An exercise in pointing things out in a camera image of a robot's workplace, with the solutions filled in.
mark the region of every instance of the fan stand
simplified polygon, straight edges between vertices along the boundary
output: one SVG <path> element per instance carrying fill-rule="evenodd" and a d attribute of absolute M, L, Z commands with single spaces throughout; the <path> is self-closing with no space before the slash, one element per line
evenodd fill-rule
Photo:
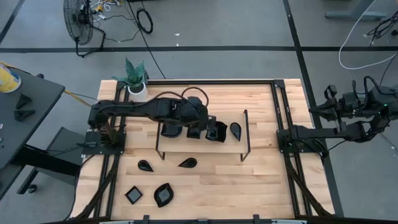
<path fill-rule="evenodd" d="M 99 51 L 101 51 L 101 50 L 104 48 L 104 41 L 105 41 L 105 36 L 106 36 L 105 31 L 103 31 L 103 30 L 101 30 L 100 28 L 97 28 L 97 27 L 95 27 L 95 26 L 93 26 L 93 25 L 90 25 L 90 26 L 91 26 L 92 28 L 94 28 L 94 29 L 100 31 L 100 32 L 102 33 L 103 36 L 102 36 L 101 46 L 100 46 L 99 48 L 94 49 L 94 50 L 92 50 L 92 51 L 90 51 L 90 52 L 87 52 L 87 53 L 85 53 L 85 54 L 79 54 L 79 48 L 78 48 L 79 37 L 75 37 L 76 54 L 77 54 L 77 56 L 82 57 L 82 58 L 84 58 L 86 55 L 89 55 L 89 54 L 91 54 L 91 53 L 99 52 Z"/>

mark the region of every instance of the electric fan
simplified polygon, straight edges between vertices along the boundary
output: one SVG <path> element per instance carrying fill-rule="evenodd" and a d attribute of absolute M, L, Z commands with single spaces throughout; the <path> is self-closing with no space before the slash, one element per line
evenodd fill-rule
<path fill-rule="evenodd" d="M 82 58 L 93 52 L 102 50 L 105 40 L 105 31 L 93 25 L 93 14 L 90 8 L 89 0 L 64 0 L 63 16 L 70 37 L 76 43 L 76 54 Z M 93 37 L 93 29 L 100 31 L 103 35 L 101 46 L 85 54 L 79 54 L 78 44 L 88 44 Z"/>

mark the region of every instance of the black shape piece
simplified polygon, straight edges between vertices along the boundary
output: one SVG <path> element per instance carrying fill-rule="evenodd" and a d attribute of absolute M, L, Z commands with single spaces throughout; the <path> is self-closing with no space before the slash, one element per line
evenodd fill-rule
<path fill-rule="evenodd" d="M 155 190 L 155 201 L 159 208 L 167 205 L 174 196 L 174 192 L 169 183 L 161 185 Z"/>
<path fill-rule="evenodd" d="M 232 134 L 236 137 L 236 139 L 241 141 L 241 134 L 242 134 L 241 126 L 238 123 L 233 122 L 229 127 L 229 129 L 231 130 Z"/>
<path fill-rule="evenodd" d="M 161 135 L 168 138 L 179 137 L 182 132 L 182 126 L 166 125 L 163 124 Z"/>
<path fill-rule="evenodd" d="M 216 121 L 214 127 L 207 130 L 206 139 L 210 141 L 225 142 L 227 127 L 228 126 L 221 121 Z"/>
<path fill-rule="evenodd" d="M 180 165 L 178 165 L 179 167 L 185 167 L 185 168 L 194 168 L 195 166 L 197 166 L 198 161 L 195 158 L 188 158 L 185 159 Z"/>
<path fill-rule="evenodd" d="M 21 93 L 21 95 L 19 96 L 17 106 L 15 106 L 15 109 L 19 110 L 26 104 L 30 103 L 31 101 L 32 101 L 32 99 L 30 99 L 28 96 L 25 96 Z"/>
<path fill-rule="evenodd" d="M 187 138 L 195 138 L 195 139 L 200 139 L 200 129 L 199 128 L 188 128 L 187 132 Z"/>
<path fill-rule="evenodd" d="M 141 160 L 138 162 L 138 169 L 143 170 L 143 171 L 149 171 L 153 172 L 154 170 L 152 167 L 149 165 L 148 161 Z"/>
<path fill-rule="evenodd" d="M 34 114 L 35 110 L 15 110 L 14 118 L 16 121 L 22 122 L 30 115 Z"/>
<path fill-rule="evenodd" d="M 138 190 L 136 186 L 133 186 L 126 194 L 126 198 L 130 201 L 132 205 L 142 197 L 142 193 Z"/>

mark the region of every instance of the yellow container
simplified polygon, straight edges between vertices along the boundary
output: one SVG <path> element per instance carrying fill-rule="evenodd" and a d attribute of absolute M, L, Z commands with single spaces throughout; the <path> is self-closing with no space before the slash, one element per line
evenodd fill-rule
<path fill-rule="evenodd" d="M 10 93 L 18 89 L 21 79 L 7 67 L 0 64 L 0 93 Z"/>

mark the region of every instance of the black square object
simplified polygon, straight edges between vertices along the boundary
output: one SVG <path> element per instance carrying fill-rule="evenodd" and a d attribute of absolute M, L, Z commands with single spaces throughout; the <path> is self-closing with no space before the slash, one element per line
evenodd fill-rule
<path fill-rule="evenodd" d="M 141 198 L 142 193 L 138 190 L 136 186 L 133 186 L 129 192 L 125 194 L 126 198 L 130 201 L 132 205 L 138 201 L 138 199 Z"/>
<path fill-rule="evenodd" d="M 200 129 L 199 128 L 188 128 L 187 138 L 200 139 Z"/>

